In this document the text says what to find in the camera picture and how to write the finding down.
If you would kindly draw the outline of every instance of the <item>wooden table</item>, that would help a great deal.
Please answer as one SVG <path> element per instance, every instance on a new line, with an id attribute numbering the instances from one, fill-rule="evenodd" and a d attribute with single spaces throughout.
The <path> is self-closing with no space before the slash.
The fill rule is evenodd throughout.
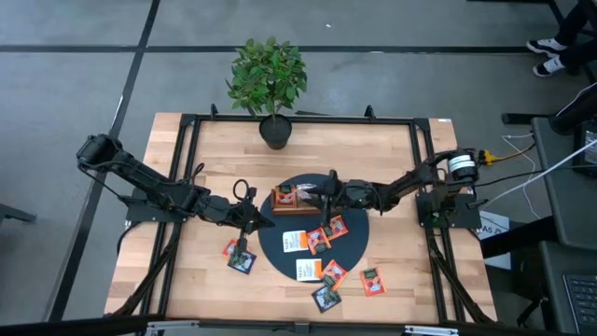
<path id="1" fill-rule="evenodd" d="M 181 115 L 156 115 L 144 163 L 167 175 L 170 170 Z M 430 119 L 436 151 L 454 149 L 451 121 Z M 196 183 L 213 194 L 233 199 L 239 178 L 257 187 L 261 206 L 271 187 L 288 177 L 327 174 L 389 183 L 413 168 L 408 127 L 400 125 L 295 123 L 282 150 L 269 149 L 256 122 L 203 121 L 194 164 L 205 162 Z M 424 148 L 422 135 L 420 147 Z M 179 177 L 185 166 L 183 148 Z M 320 314 L 311 294 L 320 284 L 305 284 L 279 273 L 267 260 L 256 233 L 248 238 L 257 255 L 250 275 L 232 270 L 221 252 L 238 230 L 218 227 L 197 218 L 183 227 L 167 316 L 243 320 L 333 321 L 362 323 L 437 323 L 437 308 L 423 230 L 419 227 L 414 196 L 380 217 L 368 211 L 370 234 L 364 256 L 342 283 L 342 303 Z M 105 306 L 113 312 L 124 303 L 145 276 L 157 223 L 144 223 L 125 238 Z M 483 312 L 495 319 L 479 242 L 466 230 L 451 230 L 460 280 Z M 388 292 L 366 297 L 359 271 L 380 267 Z M 150 312 L 157 311 L 160 280 Z M 450 318 L 451 292 L 443 281 Z"/>

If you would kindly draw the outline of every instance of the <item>round black platform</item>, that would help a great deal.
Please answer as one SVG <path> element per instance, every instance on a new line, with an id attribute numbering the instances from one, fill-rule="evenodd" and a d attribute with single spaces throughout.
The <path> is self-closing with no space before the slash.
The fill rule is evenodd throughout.
<path id="1" fill-rule="evenodd" d="M 326 175 L 306 174 L 298 175 L 280 183 L 281 185 L 297 185 L 303 183 L 318 184 L 327 178 Z M 320 226 L 321 215 L 274 215 L 271 212 L 271 198 L 268 197 L 261 205 L 261 214 L 271 219 L 276 226 L 257 231 L 263 253 L 271 264 L 284 275 L 297 279 L 297 259 L 321 259 L 322 267 L 326 267 L 334 259 L 344 270 L 350 271 L 361 260 L 367 241 L 369 240 L 369 220 L 365 210 L 343 209 L 348 233 L 338 237 L 330 243 L 332 248 L 313 255 L 310 250 L 284 253 L 282 234 L 288 231 L 313 231 Z"/>

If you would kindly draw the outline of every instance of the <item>green plant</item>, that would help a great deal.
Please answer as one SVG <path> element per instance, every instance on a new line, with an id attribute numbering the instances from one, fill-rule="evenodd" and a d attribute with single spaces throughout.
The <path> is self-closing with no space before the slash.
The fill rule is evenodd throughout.
<path id="1" fill-rule="evenodd" d="M 278 44 L 272 36 L 261 44 L 250 38 L 244 49 L 236 51 L 239 58 L 233 61 L 232 84 L 226 80 L 228 96 L 234 99 L 232 109 L 245 108 L 254 117 L 265 109 L 275 116 L 282 107 L 292 108 L 299 90 L 307 91 L 305 62 L 290 42 Z"/>

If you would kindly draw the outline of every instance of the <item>person's foot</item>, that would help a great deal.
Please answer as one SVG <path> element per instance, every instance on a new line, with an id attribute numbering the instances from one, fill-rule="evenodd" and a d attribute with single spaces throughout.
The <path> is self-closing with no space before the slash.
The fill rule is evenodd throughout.
<path id="1" fill-rule="evenodd" d="M 546 38 L 541 40 L 531 40 L 526 43 L 526 48 L 536 54 L 546 54 L 553 58 L 566 50 L 566 46 L 561 45 L 555 38 Z"/>
<path id="2" fill-rule="evenodd" d="M 556 56 L 549 61 L 534 66 L 533 73 L 537 77 L 549 77 L 563 68 L 565 68 L 565 66 L 560 62 L 560 56 Z"/>

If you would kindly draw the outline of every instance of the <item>gray floor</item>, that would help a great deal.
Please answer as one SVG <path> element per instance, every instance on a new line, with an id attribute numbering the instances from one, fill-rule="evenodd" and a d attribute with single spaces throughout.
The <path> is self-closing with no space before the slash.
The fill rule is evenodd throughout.
<path id="1" fill-rule="evenodd" d="M 149 6 L 148 0 L 5 0 L 0 44 L 136 45 Z M 235 45 L 276 35 L 313 46 L 518 46 L 556 30 L 544 5 L 162 0 L 149 44 Z M 228 112 L 224 77 L 233 58 L 146 54 L 120 135 L 125 147 L 143 156 L 156 112 L 207 112 L 210 103 Z M 502 134 L 529 131 L 502 125 L 501 113 L 555 112 L 588 84 L 584 77 L 534 77 L 531 67 L 542 59 L 531 55 L 305 53 L 304 59 L 309 91 L 296 109 L 361 115 L 371 104 L 378 116 L 450 118 L 461 146 L 498 154 L 511 152 Z M 131 54 L 0 53 L 0 203 L 39 215 L 33 226 L 9 220 L 0 228 L 0 324 L 44 318 L 90 182 L 75 168 L 76 150 L 87 134 L 109 129 L 131 61 Z M 516 144 L 529 145 L 528 139 Z M 534 153 L 531 158 L 538 164 Z M 482 171 L 482 179 L 531 168 L 517 158 Z M 479 189 L 479 196 L 491 198 L 517 182 Z M 115 178 L 108 183 L 130 190 Z M 542 183 L 528 193 L 536 212 L 548 215 Z M 488 210 L 534 218 L 521 192 Z M 103 194 L 65 318 L 103 312 L 124 213 Z M 524 302 L 500 291 L 494 296 L 500 319 L 512 324 L 513 309 Z"/>

